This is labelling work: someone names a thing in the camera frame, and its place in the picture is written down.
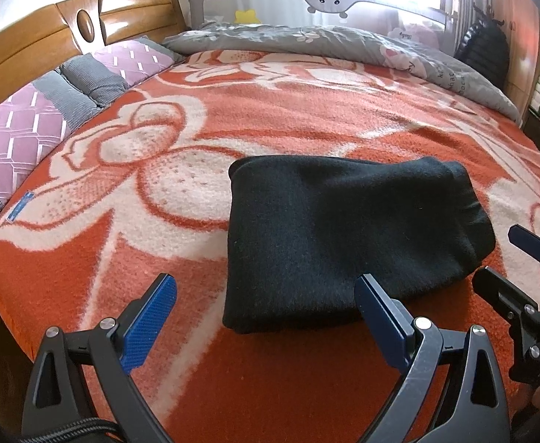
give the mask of white flower pattern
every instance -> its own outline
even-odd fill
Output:
[[[305,42],[305,43],[313,43],[313,40],[316,40],[317,38],[320,38],[320,36],[316,32],[299,32],[294,35],[296,37],[296,41],[298,42]]]
[[[123,235],[163,257],[198,254],[196,248],[225,234],[229,165],[272,152],[230,138],[198,140],[205,120],[200,100],[169,96],[123,106],[118,118],[73,135],[51,157],[51,180],[35,190],[14,223],[0,224],[0,239],[9,235],[22,248],[49,250],[112,212],[111,238]],[[29,238],[30,228],[41,237]],[[147,237],[147,231],[154,233]],[[211,248],[217,256],[226,253]]]

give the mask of black cable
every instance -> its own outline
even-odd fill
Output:
[[[56,430],[39,436],[20,438],[20,443],[67,443],[91,433],[110,433],[124,442],[124,437],[117,423],[101,418],[84,418],[69,423]]]

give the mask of bed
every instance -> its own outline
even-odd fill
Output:
[[[330,28],[280,30],[308,52],[222,47],[257,26],[186,29],[177,0],[68,0],[0,33],[0,106],[75,55],[144,35],[186,54],[124,87],[53,143],[4,198],[0,365],[14,376],[0,381],[0,401],[14,405],[0,408],[2,423],[17,428],[29,361],[47,327],[90,328],[168,272],[178,303],[133,377],[174,441],[355,441],[362,434],[397,377],[362,323],[245,336],[222,326],[227,168],[244,156],[459,161],[496,234],[485,263],[540,307],[540,265],[507,240],[514,223],[540,234],[540,153],[510,117],[507,99],[469,93],[476,103],[464,94],[477,85],[455,85],[463,68],[451,57],[434,62],[430,53],[381,37],[374,41],[384,50],[371,54],[376,64],[313,54],[310,46],[328,40]],[[151,55],[153,46],[141,45]],[[447,88],[430,81],[432,68]],[[471,78],[467,83],[481,83]],[[487,328],[514,392],[507,325],[468,280],[407,304],[442,328]]]

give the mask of floral pattern blanket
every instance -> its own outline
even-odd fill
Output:
[[[497,236],[485,263],[540,306],[540,265],[507,239],[514,223],[540,235],[540,153],[512,121],[406,71],[206,51],[86,123],[6,206],[0,314],[20,346],[33,358],[46,327],[91,328],[168,272],[178,303],[133,377],[174,441],[356,441],[397,378],[361,322],[246,336],[221,324],[227,169],[267,154],[459,161]],[[469,282],[408,305],[441,328],[487,327],[512,391],[507,325]]]

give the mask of black folded cloth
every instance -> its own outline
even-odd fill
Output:
[[[238,160],[229,177],[223,324],[238,333],[353,321],[359,275],[412,298],[467,277],[495,247],[457,162],[276,155]]]

